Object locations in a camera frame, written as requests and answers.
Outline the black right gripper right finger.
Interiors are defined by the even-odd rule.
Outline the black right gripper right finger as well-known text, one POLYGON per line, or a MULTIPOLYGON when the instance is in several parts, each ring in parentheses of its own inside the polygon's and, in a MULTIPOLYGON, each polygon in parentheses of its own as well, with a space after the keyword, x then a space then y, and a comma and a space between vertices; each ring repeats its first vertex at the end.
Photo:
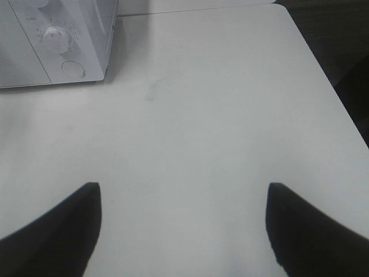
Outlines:
POLYGON ((268 187, 266 232, 288 276, 368 276, 368 239, 281 183, 268 187))

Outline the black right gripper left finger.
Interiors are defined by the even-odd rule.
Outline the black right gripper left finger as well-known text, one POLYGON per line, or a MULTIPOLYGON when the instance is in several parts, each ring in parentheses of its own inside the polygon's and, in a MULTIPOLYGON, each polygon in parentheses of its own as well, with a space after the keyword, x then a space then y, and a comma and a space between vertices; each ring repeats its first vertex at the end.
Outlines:
POLYGON ((89 182, 1 239, 1 276, 83 276, 100 229, 100 186, 89 182))

